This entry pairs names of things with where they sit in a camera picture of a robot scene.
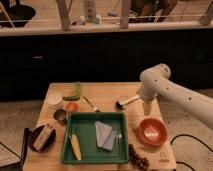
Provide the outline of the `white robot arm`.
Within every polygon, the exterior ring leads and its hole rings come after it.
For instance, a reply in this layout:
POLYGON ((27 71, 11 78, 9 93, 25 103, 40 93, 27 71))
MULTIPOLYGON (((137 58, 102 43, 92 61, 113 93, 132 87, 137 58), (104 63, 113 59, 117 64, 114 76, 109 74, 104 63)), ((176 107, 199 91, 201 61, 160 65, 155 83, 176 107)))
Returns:
POLYGON ((140 98, 147 103, 157 95, 170 100, 191 113, 213 130, 213 98, 207 97, 169 80, 171 70, 166 64, 158 64, 141 72, 140 98))

